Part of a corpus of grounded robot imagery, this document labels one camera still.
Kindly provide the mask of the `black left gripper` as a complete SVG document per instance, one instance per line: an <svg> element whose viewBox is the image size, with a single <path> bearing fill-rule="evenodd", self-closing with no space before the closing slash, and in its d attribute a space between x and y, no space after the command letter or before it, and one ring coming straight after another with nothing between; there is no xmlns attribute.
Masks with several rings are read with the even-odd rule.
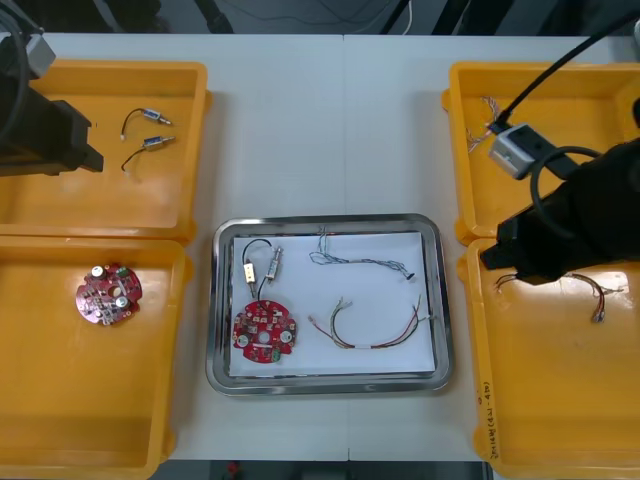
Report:
<svg viewBox="0 0 640 480"><path fill-rule="evenodd" d="M28 87L16 119L1 139L1 174L102 172L104 157L86 144L90 128L91 122L65 100L51 101Z"/></svg>

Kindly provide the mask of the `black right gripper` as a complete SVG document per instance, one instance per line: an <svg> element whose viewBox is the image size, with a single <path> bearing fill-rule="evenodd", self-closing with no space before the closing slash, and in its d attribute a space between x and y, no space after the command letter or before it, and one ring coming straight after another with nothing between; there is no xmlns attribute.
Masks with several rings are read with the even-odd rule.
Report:
<svg viewBox="0 0 640 480"><path fill-rule="evenodd" d="M564 274L604 264L600 190L566 182L541 200L498 225L496 243L481 253L488 270L514 268L519 278L539 285Z"/></svg>

